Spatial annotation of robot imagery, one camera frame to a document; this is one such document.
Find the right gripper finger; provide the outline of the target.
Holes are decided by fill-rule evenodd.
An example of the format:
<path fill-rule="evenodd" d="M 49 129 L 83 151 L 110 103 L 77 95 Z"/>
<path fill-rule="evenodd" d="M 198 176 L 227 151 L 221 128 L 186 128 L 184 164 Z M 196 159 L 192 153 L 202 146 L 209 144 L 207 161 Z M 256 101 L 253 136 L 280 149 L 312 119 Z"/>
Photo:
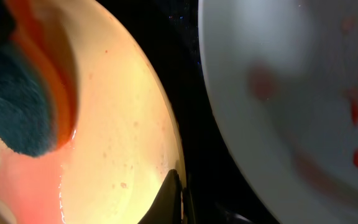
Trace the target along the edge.
<path fill-rule="evenodd" d="M 182 224 L 181 193 L 182 187 L 178 172 L 171 169 L 139 224 Z"/>

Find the green and orange sponge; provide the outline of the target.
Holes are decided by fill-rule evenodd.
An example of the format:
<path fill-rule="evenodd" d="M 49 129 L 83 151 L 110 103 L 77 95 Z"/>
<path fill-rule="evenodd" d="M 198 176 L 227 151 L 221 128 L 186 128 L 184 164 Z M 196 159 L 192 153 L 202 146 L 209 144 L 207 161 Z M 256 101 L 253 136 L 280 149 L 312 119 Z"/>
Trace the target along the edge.
<path fill-rule="evenodd" d="M 71 139 L 76 90 L 30 1 L 0 0 L 0 139 L 38 157 Z"/>

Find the light blue plate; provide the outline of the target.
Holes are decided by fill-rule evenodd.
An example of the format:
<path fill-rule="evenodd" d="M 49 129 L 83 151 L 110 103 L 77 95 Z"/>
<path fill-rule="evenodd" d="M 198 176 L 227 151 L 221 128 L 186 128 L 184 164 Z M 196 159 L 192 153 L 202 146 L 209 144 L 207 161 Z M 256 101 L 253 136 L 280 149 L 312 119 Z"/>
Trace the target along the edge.
<path fill-rule="evenodd" d="M 358 0 L 201 1 L 209 102 L 281 223 L 358 223 Z"/>

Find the yellow plate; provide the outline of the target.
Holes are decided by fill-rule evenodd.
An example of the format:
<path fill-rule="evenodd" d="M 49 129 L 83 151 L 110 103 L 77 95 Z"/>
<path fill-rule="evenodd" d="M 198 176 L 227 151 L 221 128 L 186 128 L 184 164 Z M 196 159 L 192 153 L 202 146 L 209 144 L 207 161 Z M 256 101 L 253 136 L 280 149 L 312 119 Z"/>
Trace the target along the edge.
<path fill-rule="evenodd" d="M 148 58 L 96 1 L 9 1 L 42 36 L 44 68 L 76 89 L 75 128 L 38 157 L 0 140 L 0 223 L 137 223 L 168 171 L 186 175 L 177 122 Z"/>

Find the round black tray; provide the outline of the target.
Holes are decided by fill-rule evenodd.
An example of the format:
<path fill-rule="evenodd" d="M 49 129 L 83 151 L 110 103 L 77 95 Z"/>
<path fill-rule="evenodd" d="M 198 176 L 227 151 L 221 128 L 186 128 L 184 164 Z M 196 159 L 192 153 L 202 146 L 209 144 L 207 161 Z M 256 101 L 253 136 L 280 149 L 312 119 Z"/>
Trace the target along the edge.
<path fill-rule="evenodd" d="M 221 137 L 201 70 L 196 1 L 102 0 L 150 60 L 171 102 L 196 223 L 275 223 Z"/>

